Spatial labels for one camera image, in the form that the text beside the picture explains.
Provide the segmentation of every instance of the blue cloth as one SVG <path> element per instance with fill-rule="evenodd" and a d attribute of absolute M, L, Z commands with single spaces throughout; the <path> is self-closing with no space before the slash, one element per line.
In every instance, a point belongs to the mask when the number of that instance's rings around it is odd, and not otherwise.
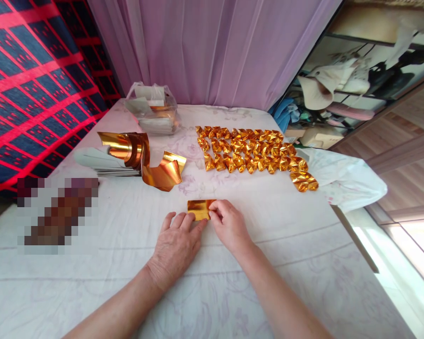
<path fill-rule="evenodd" d="M 289 122 L 297 122 L 300 118 L 300 112 L 294 104 L 294 99 L 285 98 L 279 104 L 275 111 L 275 105 L 269 109 L 269 113 L 273 116 L 280 129 L 285 132 Z"/>

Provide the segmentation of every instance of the beige hat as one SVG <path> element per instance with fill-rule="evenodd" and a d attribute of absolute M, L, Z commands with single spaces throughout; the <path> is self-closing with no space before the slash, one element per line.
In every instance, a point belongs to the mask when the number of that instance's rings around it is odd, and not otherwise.
<path fill-rule="evenodd" d="M 343 76 L 344 69 L 334 65 L 318 67 L 307 77 L 299 76 L 305 107 L 318 111 L 330 106 Z"/>

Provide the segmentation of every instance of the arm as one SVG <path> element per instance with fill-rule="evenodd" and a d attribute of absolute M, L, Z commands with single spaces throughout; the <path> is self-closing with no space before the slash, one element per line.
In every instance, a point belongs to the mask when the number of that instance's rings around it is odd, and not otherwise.
<path fill-rule="evenodd" d="M 190 230 L 195 215 L 169 213 L 154 254 L 118 293 L 78 324 L 65 338 L 129 338 L 164 293 L 184 274 L 201 247 L 202 220 Z"/>
<path fill-rule="evenodd" d="M 276 338 L 332 338 L 251 240 L 242 214 L 227 200 L 210 205 L 217 236 L 247 275 Z"/>

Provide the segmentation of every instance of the purple curtain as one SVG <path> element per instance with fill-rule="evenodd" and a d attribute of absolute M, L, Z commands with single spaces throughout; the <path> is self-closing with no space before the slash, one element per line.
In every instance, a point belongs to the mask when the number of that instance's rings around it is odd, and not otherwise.
<path fill-rule="evenodd" d="M 341 0 L 89 0 L 126 92 L 168 85 L 180 104 L 267 110 Z"/>

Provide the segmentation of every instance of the white bedsheet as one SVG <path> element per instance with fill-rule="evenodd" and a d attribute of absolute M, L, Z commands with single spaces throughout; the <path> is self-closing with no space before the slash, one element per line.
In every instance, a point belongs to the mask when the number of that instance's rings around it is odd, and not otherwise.
<path fill-rule="evenodd" d="M 150 137 L 151 164 L 164 150 L 187 163 L 183 183 L 169 193 L 141 178 L 100 179 L 95 250 L 83 255 L 24 255 L 23 225 L 12 206 L 0 217 L 0 338 L 59 338 L 123 287 L 153 253 L 162 219 L 187 200 L 229 199 L 245 215 L 250 235 L 279 273 L 336 338 L 413 338 L 320 189 L 299 193 L 289 174 L 204 170 L 195 126 L 278 129 L 254 109 L 179 105 L 181 131 Z M 97 131 L 141 131 L 118 102 L 77 147 L 100 145 Z M 51 174 L 95 177 L 73 154 Z M 149 314 L 141 338 L 271 338 L 245 274 L 212 226 L 186 275 Z"/>

